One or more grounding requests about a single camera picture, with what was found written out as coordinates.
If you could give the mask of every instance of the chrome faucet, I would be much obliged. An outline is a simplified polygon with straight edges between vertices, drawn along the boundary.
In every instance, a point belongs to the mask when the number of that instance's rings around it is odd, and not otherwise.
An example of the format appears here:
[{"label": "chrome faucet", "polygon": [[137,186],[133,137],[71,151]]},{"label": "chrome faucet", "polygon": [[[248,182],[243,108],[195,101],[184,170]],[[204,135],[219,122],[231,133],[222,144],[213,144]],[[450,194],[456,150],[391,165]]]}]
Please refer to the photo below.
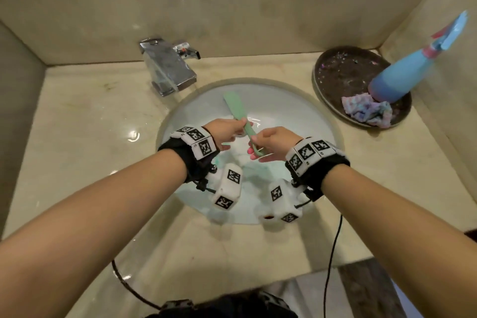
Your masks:
[{"label": "chrome faucet", "polygon": [[152,84],[161,96],[182,91],[197,81],[197,74],[184,59],[200,59],[200,54],[187,42],[175,45],[161,37],[149,38],[139,43]]}]

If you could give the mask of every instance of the round tray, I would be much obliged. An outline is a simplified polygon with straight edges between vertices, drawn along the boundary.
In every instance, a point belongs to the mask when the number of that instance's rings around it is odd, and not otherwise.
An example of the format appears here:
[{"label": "round tray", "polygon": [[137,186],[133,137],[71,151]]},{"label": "round tray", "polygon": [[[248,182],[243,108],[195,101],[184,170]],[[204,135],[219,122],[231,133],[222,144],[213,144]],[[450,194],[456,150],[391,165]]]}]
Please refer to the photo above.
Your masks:
[{"label": "round tray", "polygon": [[[319,97],[337,114],[349,122],[366,128],[376,128],[351,118],[344,112],[341,97],[368,92],[371,80],[390,63],[381,56],[354,46],[328,49],[319,56],[313,68],[313,86]],[[391,103],[391,127],[401,123],[411,111],[411,92]]]}]

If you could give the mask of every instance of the white sink basin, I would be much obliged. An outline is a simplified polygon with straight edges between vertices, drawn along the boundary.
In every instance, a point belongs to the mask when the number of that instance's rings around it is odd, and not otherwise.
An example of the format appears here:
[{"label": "white sink basin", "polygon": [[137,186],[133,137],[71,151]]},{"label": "white sink basin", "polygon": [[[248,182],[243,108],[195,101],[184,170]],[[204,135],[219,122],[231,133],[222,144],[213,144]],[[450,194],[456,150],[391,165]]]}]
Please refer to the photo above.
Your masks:
[{"label": "white sink basin", "polygon": [[[342,146],[342,138],[330,112],[318,101],[291,92],[293,87],[283,89],[265,84],[235,83],[207,90],[189,102],[183,101],[164,121],[158,134],[159,142],[169,138],[171,132],[188,124],[204,125],[216,118],[232,118],[223,99],[224,92],[237,92],[254,130],[284,126],[301,136],[320,136]],[[259,216],[269,210],[266,196],[268,184],[277,178],[290,180],[289,171],[281,161],[260,163],[251,161],[247,155],[248,137],[237,138],[229,151],[221,152],[213,161],[218,167],[233,162],[242,167],[244,182],[238,203],[230,211],[214,207],[208,199],[209,192],[196,189],[191,182],[182,185],[176,195],[183,203],[197,209],[210,220],[231,224],[259,224]]]}]

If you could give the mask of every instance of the blue spray bottle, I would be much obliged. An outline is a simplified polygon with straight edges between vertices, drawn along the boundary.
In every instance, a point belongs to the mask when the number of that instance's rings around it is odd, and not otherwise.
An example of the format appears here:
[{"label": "blue spray bottle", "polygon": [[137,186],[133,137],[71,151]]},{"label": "blue spray bottle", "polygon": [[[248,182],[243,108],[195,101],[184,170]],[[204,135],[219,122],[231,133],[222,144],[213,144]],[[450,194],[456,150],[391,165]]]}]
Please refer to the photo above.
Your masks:
[{"label": "blue spray bottle", "polygon": [[435,39],[426,48],[410,54],[390,65],[368,86],[368,92],[378,102],[396,102],[409,92],[425,76],[434,59],[442,51],[448,50],[462,32],[467,22],[467,11],[459,15],[451,24],[434,34]]}]

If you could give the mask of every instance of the marble countertop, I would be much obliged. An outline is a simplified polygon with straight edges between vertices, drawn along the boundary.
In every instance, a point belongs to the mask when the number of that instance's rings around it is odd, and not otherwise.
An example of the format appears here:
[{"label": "marble countertop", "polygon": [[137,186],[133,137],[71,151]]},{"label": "marble countertop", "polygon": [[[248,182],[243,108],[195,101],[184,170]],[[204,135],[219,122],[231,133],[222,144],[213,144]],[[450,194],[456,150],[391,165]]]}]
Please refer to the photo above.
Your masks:
[{"label": "marble countertop", "polygon": [[[74,191],[154,152],[161,122],[189,93],[226,79],[261,78],[316,98],[319,53],[206,58],[190,62],[198,82],[159,98],[144,63],[49,68],[4,236]],[[352,166],[465,231],[477,228],[477,204],[414,110],[379,134],[336,119]],[[325,269],[339,220],[326,199],[296,224],[215,225],[169,199],[117,262],[129,283],[155,303],[196,302]],[[345,221],[334,265],[371,256]],[[107,267],[68,317],[130,317],[151,310]]]}]

